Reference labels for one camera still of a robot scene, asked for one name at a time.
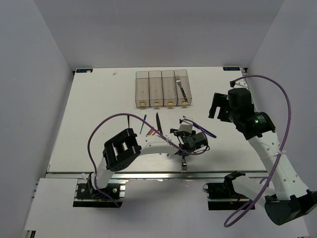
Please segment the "blue knife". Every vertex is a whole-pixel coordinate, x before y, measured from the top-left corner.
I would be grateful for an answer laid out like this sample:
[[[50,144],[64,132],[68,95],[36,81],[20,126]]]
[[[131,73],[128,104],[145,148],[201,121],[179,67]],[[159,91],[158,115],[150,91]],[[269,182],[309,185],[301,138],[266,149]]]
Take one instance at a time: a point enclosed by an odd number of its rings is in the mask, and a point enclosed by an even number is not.
[[[208,136],[210,136],[210,137],[212,137],[212,138],[217,138],[217,136],[216,136],[215,134],[211,133],[210,131],[208,131],[208,130],[205,129],[204,127],[199,126],[197,123],[195,123],[192,118],[183,116],[183,119],[184,119],[185,121],[190,122],[190,123],[193,125],[193,127],[197,128],[197,129],[199,129],[199,130],[202,130],[206,135],[208,135]]]

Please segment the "pink handled fork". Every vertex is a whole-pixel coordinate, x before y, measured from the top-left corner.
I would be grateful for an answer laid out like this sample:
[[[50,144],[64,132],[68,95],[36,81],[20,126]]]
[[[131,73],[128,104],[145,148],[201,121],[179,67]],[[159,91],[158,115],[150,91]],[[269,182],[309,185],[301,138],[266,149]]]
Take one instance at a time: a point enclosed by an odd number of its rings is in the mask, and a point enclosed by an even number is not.
[[[182,172],[182,174],[186,174],[187,173],[187,162],[185,160],[185,156],[182,157],[181,172]]]

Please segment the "black knife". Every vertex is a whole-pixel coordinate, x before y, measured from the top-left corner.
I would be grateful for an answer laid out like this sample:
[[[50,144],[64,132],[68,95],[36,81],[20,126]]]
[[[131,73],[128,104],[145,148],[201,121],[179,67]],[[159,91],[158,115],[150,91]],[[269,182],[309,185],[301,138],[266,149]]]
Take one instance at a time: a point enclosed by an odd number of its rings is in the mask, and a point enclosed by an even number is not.
[[[159,119],[159,114],[158,114],[158,113],[156,113],[156,123],[157,123],[158,132],[159,132],[160,134],[163,134],[162,127],[161,127],[161,123],[160,123],[160,119]]]

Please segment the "black handled fork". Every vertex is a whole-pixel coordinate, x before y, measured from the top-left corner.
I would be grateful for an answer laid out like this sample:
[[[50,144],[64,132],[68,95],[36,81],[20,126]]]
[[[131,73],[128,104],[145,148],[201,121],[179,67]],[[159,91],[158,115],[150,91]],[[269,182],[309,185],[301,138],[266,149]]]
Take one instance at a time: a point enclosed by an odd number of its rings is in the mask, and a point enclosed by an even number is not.
[[[186,97],[186,94],[185,94],[185,91],[183,89],[183,86],[182,86],[182,83],[181,83],[181,80],[180,80],[180,76],[179,75],[175,75],[175,81],[176,81],[176,84],[179,86],[180,90],[181,90],[181,93],[182,93],[182,96],[184,98],[185,101],[188,101],[187,100],[187,97]]]

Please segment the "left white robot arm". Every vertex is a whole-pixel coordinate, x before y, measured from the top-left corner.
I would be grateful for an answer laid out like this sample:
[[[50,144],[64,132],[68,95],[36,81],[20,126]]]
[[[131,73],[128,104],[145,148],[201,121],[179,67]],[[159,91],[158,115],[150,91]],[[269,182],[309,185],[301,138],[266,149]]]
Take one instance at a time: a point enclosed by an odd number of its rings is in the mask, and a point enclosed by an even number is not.
[[[169,154],[185,158],[204,153],[208,147],[202,132],[175,130],[164,138],[158,135],[138,137],[133,129],[127,128],[104,143],[101,162],[88,178],[87,191],[93,198],[104,196],[113,174],[128,168],[139,156]]]

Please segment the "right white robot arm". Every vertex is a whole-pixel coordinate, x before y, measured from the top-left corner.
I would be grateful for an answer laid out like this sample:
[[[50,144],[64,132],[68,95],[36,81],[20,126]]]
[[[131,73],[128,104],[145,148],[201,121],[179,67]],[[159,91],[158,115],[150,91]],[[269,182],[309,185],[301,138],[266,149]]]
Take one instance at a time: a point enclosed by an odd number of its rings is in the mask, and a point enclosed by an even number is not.
[[[242,194],[261,205],[270,220],[278,226],[302,217],[317,206],[317,193],[310,191],[280,148],[275,126],[264,112],[256,112],[249,90],[234,88],[227,94],[215,93],[209,118],[231,122],[256,151],[273,188],[261,185],[242,172],[224,179],[224,193],[231,198]]]

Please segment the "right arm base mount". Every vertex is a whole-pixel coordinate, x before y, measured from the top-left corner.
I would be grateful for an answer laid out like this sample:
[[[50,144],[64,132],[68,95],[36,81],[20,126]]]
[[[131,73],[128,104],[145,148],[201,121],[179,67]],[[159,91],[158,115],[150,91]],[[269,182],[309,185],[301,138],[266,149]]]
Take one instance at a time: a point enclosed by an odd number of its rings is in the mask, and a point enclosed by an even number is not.
[[[235,211],[249,201],[241,194],[230,195],[222,183],[206,183],[203,191],[208,195],[209,211]]]

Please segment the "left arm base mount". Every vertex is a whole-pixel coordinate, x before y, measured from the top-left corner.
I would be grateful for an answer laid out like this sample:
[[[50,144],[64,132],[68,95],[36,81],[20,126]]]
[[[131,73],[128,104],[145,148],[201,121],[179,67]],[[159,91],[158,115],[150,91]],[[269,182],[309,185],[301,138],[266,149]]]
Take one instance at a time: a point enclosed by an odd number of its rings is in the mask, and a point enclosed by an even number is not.
[[[73,207],[82,208],[120,208],[123,203],[125,187],[119,183],[109,183],[101,191],[109,195],[116,204],[107,196],[97,190],[90,191],[87,183],[78,183],[75,190]]]

